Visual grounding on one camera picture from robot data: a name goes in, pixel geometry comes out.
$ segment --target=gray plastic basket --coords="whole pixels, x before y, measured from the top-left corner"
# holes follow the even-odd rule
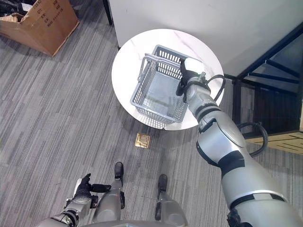
[[[188,56],[160,45],[152,55],[145,54],[131,98],[138,112],[165,124],[183,121],[188,105],[182,96],[176,96],[176,90],[182,77],[179,62],[185,58]]]

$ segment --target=round white table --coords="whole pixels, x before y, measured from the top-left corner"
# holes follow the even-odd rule
[[[140,114],[131,105],[132,94],[138,84],[142,58],[145,53],[152,53],[156,45],[162,45],[200,60],[205,65],[206,79],[217,74],[223,75],[219,60],[202,41],[184,32],[171,29],[155,29],[136,35],[128,40],[117,53],[112,68],[112,83],[115,94],[123,108],[135,119],[153,128],[165,130],[182,130],[198,125],[197,120],[187,109],[183,122],[173,124],[155,123]],[[214,98],[222,85],[222,79],[213,79],[209,84],[211,97]],[[217,100],[219,105],[223,92]]]

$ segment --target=black cable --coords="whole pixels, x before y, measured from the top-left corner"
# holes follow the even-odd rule
[[[206,84],[208,84],[208,83],[209,83],[210,81],[212,81],[213,79],[218,79],[218,78],[223,79],[223,82],[222,82],[222,85],[221,85],[221,87],[220,87],[220,89],[219,89],[219,91],[218,91],[216,97],[214,98],[214,101],[217,101],[217,100],[218,100],[218,98],[220,97],[220,95],[221,95],[223,89],[225,88],[226,78],[225,78],[223,75],[218,74],[218,75],[215,75],[215,76],[211,77],[211,78],[207,81],[207,83],[206,83]]]
[[[268,134],[267,134],[265,128],[261,125],[261,123],[246,122],[246,123],[237,124],[237,127],[239,129],[241,129],[241,128],[249,126],[249,125],[256,126],[260,130],[261,135],[263,137],[263,145],[261,146],[261,148],[250,153],[250,156],[255,157],[255,156],[258,156],[259,154],[261,154],[261,152],[267,147]]]

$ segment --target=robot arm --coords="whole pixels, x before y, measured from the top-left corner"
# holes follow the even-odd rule
[[[199,123],[199,154],[222,172],[222,188],[231,210],[231,227],[302,227],[303,222],[270,174],[247,152],[241,132],[210,97],[203,64],[187,58],[177,95]]]
[[[90,192],[108,192],[111,185],[89,183],[90,174],[77,181],[74,196],[67,199],[66,207],[60,214],[47,218],[36,227],[76,227],[81,219],[84,219],[90,208],[96,208],[98,196]]]

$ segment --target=striped carpet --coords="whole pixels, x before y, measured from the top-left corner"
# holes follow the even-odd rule
[[[57,214],[78,178],[111,183],[117,161],[125,165],[123,219],[153,220],[165,173],[190,226],[228,226],[221,173],[197,153],[197,128],[160,131],[131,117],[111,85],[118,49],[102,2],[72,4],[80,25],[55,57],[0,37],[0,226]],[[221,108],[231,116],[230,81]],[[148,149],[134,146],[138,132],[151,136]],[[303,216],[303,156],[267,149],[257,160]]]

